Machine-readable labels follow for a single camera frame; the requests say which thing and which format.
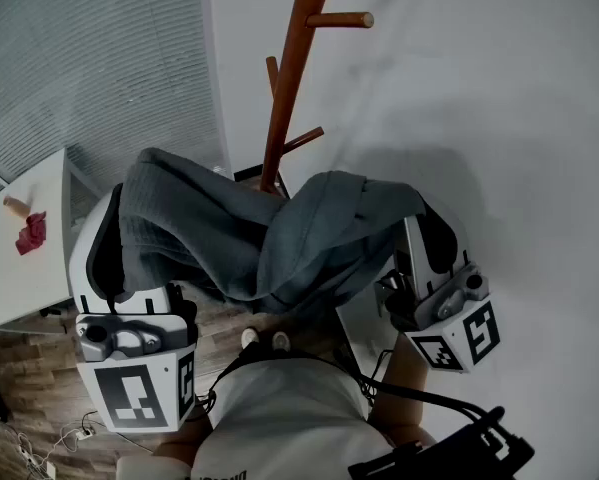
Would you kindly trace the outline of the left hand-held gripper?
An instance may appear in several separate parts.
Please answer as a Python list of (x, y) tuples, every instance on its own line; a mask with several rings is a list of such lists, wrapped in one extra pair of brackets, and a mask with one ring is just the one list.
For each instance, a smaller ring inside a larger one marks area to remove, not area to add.
[(116, 185), (85, 219), (69, 261), (83, 360), (78, 371), (106, 428), (178, 430), (195, 405), (197, 306), (176, 284), (124, 287)]

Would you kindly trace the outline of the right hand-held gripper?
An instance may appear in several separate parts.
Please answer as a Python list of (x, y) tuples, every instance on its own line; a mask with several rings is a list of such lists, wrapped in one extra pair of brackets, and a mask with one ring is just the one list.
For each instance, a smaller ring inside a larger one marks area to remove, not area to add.
[(468, 373), (500, 342), (489, 281), (471, 261), (454, 214), (405, 219), (414, 289), (392, 269), (376, 282), (377, 305), (434, 370)]

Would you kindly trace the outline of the grey-blue jacket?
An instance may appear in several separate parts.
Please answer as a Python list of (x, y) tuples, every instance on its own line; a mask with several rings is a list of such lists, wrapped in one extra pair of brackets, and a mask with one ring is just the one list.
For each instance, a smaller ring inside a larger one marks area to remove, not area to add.
[(149, 148), (121, 189), (124, 286), (185, 281), (255, 313), (320, 313), (368, 286), (424, 210), (403, 183), (328, 171), (285, 199)]

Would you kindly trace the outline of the wooden coat rack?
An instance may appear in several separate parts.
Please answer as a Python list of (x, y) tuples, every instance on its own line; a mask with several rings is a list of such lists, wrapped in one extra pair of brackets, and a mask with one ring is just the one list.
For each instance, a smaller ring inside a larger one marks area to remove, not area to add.
[(325, 12), (325, 2), (294, 0), (282, 57), (266, 58), (273, 104), (260, 189), (267, 193), (279, 192), (276, 179), (282, 157), (324, 135), (323, 129), (316, 127), (291, 141), (286, 140), (315, 31), (320, 28), (370, 29), (374, 25), (374, 17), (368, 11)]

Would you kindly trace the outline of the person's left forearm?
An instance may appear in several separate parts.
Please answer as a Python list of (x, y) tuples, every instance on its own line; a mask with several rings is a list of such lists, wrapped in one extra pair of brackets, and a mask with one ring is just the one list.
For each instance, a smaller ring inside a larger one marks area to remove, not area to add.
[(177, 432), (168, 433), (153, 452), (155, 457), (175, 459), (192, 467), (213, 427), (203, 406), (196, 406)]

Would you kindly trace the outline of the white table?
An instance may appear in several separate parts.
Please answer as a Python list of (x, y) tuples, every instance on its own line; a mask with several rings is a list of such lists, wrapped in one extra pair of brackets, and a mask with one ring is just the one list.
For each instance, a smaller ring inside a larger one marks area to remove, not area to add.
[[(0, 191), (0, 327), (72, 297), (68, 262), (76, 240), (71, 210), (73, 184), (93, 201), (101, 191), (59, 150)], [(40, 248), (20, 255), (15, 240), (25, 220), (3, 204), (11, 196), (46, 214), (47, 237)]]

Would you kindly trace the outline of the red cloth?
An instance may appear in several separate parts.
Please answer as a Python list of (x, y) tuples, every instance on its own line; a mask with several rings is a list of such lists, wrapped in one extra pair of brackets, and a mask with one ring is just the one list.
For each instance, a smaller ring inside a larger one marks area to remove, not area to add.
[(23, 256), (41, 247), (46, 240), (46, 233), (46, 212), (30, 214), (15, 242), (18, 253)]

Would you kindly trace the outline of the small wooden peg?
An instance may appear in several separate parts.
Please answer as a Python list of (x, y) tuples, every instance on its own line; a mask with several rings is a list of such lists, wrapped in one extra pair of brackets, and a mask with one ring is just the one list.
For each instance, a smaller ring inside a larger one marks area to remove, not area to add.
[(30, 206), (17, 198), (11, 197), (10, 195), (6, 195), (3, 199), (3, 206), (13, 215), (26, 220), (30, 213)]

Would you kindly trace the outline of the person's black trousers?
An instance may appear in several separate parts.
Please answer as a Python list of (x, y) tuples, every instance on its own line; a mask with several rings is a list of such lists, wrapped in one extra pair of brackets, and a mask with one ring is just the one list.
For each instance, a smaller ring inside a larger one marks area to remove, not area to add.
[(318, 356), (293, 349), (266, 348), (259, 342), (249, 343), (218, 381), (276, 389), (359, 384), (349, 372)]

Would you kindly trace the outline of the black device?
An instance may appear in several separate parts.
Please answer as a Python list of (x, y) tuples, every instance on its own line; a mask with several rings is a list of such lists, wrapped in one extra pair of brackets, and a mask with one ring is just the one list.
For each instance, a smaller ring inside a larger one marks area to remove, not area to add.
[(352, 465), (352, 480), (515, 480), (535, 455), (523, 438), (501, 424), (504, 409), (480, 415), (436, 444), (411, 442), (387, 455)]

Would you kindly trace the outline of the person's white shirt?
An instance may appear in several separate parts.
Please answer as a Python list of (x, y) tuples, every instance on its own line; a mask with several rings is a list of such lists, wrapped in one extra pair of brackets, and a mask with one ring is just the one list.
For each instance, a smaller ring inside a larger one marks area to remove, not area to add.
[(193, 480), (349, 480), (350, 466), (393, 449), (366, 421), (355, 380), (321, 360), (248, 364), (214, 391)]

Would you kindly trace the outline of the grey window blinds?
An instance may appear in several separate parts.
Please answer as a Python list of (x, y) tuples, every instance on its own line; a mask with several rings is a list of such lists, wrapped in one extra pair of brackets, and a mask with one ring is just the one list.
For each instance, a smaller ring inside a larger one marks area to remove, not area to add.
[(0, 0), (0, 188), (65, 150), (107, 189), (147, 147), (227, 171), (201, 0)]

